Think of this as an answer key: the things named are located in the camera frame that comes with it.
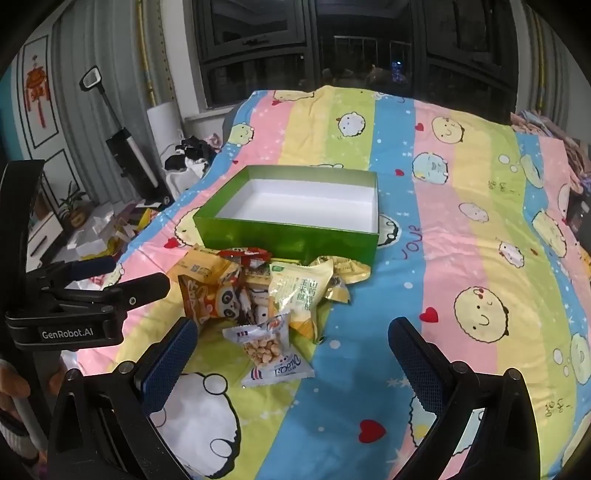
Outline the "person's left hand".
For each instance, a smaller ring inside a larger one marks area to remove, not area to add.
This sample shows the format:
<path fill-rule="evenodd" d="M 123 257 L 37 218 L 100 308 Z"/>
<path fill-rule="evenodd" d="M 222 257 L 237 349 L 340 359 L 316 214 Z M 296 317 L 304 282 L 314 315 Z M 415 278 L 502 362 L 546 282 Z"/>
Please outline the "person's left hand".
<path fill-rule="evenodd" d="M 47 453 L 39 450 L 30 440 L 19 416 L 14 400 L 30 395 L 28 383 L 6 361 L 1 361 L 1 437 L 25 465 L 33 461 L 47 462 Z"/>

